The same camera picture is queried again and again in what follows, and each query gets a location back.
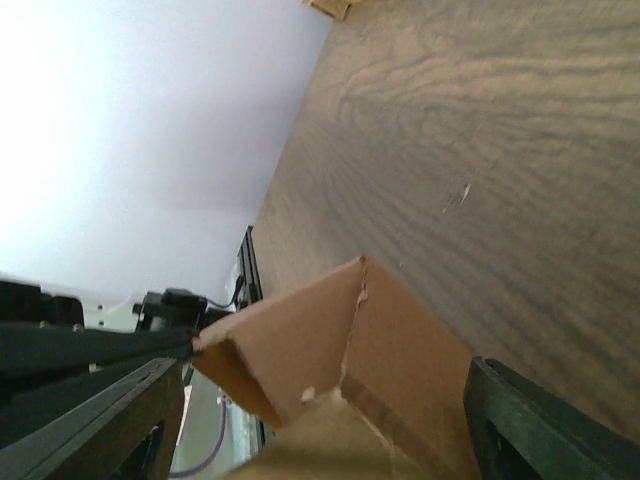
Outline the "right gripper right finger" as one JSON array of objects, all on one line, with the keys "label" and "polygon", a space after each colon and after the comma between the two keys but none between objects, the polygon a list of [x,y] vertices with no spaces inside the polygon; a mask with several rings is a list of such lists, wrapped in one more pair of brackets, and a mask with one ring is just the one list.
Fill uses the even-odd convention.
[{"label": "right gripper right finger", "polygon": [[464,409],[484,479],[637,479],[639,446],[495,359],[472,359]]}]

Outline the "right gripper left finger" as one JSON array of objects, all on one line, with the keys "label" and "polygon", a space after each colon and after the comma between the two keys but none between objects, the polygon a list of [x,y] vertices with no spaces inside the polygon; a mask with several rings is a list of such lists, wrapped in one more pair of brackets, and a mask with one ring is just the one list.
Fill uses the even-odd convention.
[{"label": "right gripper left finger", "polygon": [[184,404],[182,366],[126,363],[1,402],[4,479],[166,479]]}]

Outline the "cardboard box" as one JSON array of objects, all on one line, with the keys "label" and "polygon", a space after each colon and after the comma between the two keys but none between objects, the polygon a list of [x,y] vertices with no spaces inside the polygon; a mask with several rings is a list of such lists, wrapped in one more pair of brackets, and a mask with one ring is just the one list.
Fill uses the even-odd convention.
[{"label": "cardboard box", "polygon": [[274,438],[234,479],[476,479],[463,392],[471,352],[361,257],[230,315],[195,367]]}]

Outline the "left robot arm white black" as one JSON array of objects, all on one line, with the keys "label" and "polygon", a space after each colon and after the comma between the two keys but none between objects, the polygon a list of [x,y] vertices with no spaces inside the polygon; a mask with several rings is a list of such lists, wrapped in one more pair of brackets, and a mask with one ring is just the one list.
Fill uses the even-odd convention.
[{"label": "left robot arm white black", "polygon": [[186,289],[149,291],[105,302],[87,293],[1,281],[1,387],[7,396],[129,360],[188,359],[206,327],[230,315],[244,279],[231,298],[216,303]]}]

